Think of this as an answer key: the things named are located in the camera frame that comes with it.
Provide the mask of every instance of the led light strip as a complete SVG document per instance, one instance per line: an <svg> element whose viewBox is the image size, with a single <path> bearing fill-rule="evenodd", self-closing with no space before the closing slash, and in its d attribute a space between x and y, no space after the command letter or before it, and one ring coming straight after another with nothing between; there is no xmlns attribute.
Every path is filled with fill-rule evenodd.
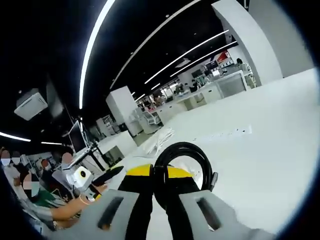
<svg viewBox="0 0 320 240"><path fill-rule="evenodd" d="M42 144L50 144L50 145L62 145L62 143L57 143L57 142L48 142L48 141L42 141Z"/></svg>
<svg viewBox="0 0 320 240"><path fill-rule="evenodd" d="M101 10L96 22L95 22L92 33L89 38L88 45L85 50L83 65L82 65L82 70L81 70L81 78L80 78L79 109L82 109L82 107L83 107L85 78L86 78L86 72L87 72L87 68L88 68L90 54L92 52L92 48L94 46L99 29L100 29L106 15L108 14L109 10L111 9L112 5L114 4L114 2L115 2L115 0L107 0L107 2L105 3L104 7L102 8L102 10Z"/></svg>
<svg viewBox="0 0 320 240"><path fill-rule="evenodd" d="M158 87L160 85L160 83L158 83L157 85L155 85L153 88L151 88L151 90L155 89L156 87Z"/></svg>
<svg viewBox="0 0 320 240"><path fill-rule="evenodd" d="M228 46L230 46L230 45L232 45L232 44L235 44L236 42L237 42L237 41L233 41L233 42L231 42L231 43L229 43L229 44L227 44L227 45L225 45L225 46L223 46L223 47L218 48L217 50L214 50L214 51L208 53L207 55L204 55L204 56L200 57L199 59L197 59L197 60L195 60L194 62L188 64L188 65L185 66L184 68L181 68L179 71L175 72L174 74L170 75L170 77L172 77L172 76L180 73L182 70L184 70L184 69L186 69L187 67L191 66L192 64L194 64L194 63L196 63L196 62L198 62L198 61L200 61L200 60L208 57L209 55L214 54L215 52L217 52L217 51L219 51L219 50L221 50L221 49L223 49L223 48L225 48L225 47L228 47Z"/></svg>
<svg viewBox="0 0 320 240"><path fill-rule="evenodd" d="M110 89L112 89L112 87L114 86L114 84L116 83L117 79L119 78L120 74L123 72L123 70L126 68L126 66L129 64L129 62L134 58L134 56L140 51L140 49L142 49L142 47L164 26L166 25L168 22L170 22L173 18L175 18L176 16L178 16L180 13L182 13L184 10L190 8L191 6L193 6L194 4L200 2L201 0L194 0L190 3L188 3L187 5L185 5L184 7L180 8L178 11L176 11L174 14L172 14L170 17L167 18L167 20L165 20L163 23L161 23L144 41L143 43L140 44L140 46L138 46L138 48L134 51L134 53L129 57L129 59L125 62L125 64L123 65L123 67L121 68L120 72L117 74L117 76L115 77L113 83L110 86Z"/></svg>
<svg viewBox="0 0 320 240"><path fill-rule="evenodd" d="M138 97L135 101L138 101L139 99L143 98L145 94L142 94L140 97Z"/></svg>
<svg viewBox="0 0 320 240"><path fill-rule="evenodd" d="M165 66L164 68L162 68L160 71L158 71L155 75L153 75L152 77L150 77L147 81L145 81L144 84L147 84L148 82L150 82L150 81L151 81L154 77L156 77L159 73L161 73L163 70L165 70L166 68L168 68L169 66L171 66L172 64L174 64L176 61L178 61L179 59L181 59L182 57L184 57L184 56L187 55L188 53L192 52L193 50L195 50L196 48L200 47L201 45L203 45L203 44L211 41L212 39L215 39L216 37L219 37L219 36L221 36L222 34L227 33L228 31L229 31L229 29L228 29L228 30L225 30L225 31L223 31L223 32L221 32L221 33L219 33L219 34L217 34L217 35L215 35L215 36L213 36L213 37L205 40L205 41L203 41L202 43L198 44L197 46L195 46L195 47L191 48L190 50L186 51L184 54L182 54L181 56L179 56L178 58L176 58L175 60L173 60L172 62L170 62L167 66Z"/></svg>
<svg viewBox="0 0 320 240"><path fill-rule="evenodd" d="M22 138L22 137L18 137L18 136L12 136L12 135L9 135L9 134L3 133L3 132L0 132L0 136L10 138L10 139L21 140L21 141L25 141L25 142L31 142L31 139Z"/></svg>

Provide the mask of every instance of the computer monitor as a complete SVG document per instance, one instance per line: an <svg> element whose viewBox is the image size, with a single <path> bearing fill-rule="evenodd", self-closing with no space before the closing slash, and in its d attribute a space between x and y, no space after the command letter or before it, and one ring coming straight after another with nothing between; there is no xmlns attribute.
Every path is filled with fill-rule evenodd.
<svg viewBox="0 0 320 240"><path fill-rule="evenodd" d="M76 153L88 147L85 136L81 132L79 121L76 121L69 131L69 138Z"/></svg>

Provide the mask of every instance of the black cable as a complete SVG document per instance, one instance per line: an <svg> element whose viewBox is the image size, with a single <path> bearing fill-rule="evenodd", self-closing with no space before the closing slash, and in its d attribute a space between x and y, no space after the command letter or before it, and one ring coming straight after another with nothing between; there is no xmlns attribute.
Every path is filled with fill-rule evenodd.
<svg viewBox="0 0 320 240"><path fill-rule="evenodd" d="M201 190L212 190L212 180L213 180L213 171L211 164L205 155L205 153L201 150L200 147L190 143L190 142L177 142L169 147L167 147L157 158L154 164L154 186L155 191L154 195L157 199L158 203L165 208L164 198L162 196L165 193L165 179L166 174L168 174L167 166L169 163L180 156L188 156L196 160L202 169L203 174L203 182L201 186Z"/></svg>

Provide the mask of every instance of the coiled black cable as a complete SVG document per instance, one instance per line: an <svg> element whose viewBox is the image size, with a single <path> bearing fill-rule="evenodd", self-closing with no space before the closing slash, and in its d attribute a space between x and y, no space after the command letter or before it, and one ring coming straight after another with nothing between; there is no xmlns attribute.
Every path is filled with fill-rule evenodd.
<svg viewBox="0 0 320 240"><path fill-rule="evenodd" d="M161 196L165 192L165 174L169 163L179 157L189 156L196 160L202 169L203 182L201 190L212 190L213 170L211 164L201 150L200 147L190 142L177 142L167 147L157 158L154 164L154 186L155 186L155 198L158 203L165 209L164 196Z"/></svg>

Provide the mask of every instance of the black ceiling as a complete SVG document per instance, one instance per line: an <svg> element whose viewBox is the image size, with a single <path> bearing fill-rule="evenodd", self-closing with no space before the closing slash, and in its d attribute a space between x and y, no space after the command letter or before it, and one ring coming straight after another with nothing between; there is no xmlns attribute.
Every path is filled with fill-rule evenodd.
<svg viewBox="0 0 320 240"><path fill-rule="evenodd" d="M59 96L74 117L82 115L92 123L108 113L105 99L112 80L131 53L167 17L191 0L116 0L105 18L86 72L83 110L79 107L79 85L88 40L105 0L8 1L1 15L4 44L0 70L2 103L0 132L38 141L63 141L61 134L70 127L64 112L61 119L25 121L13 111L19 91L29 90L52 79ZM192 47L221 33L211 0L201 0L165 25L131 60L113 89L128 85L136 94L149 93L158 83L170 81L175 64L148 84L144 82L165 65ZM224 36L204 44L186 57L191 61L226 44ZM2 145L12 140L0 136Z"/></svg>

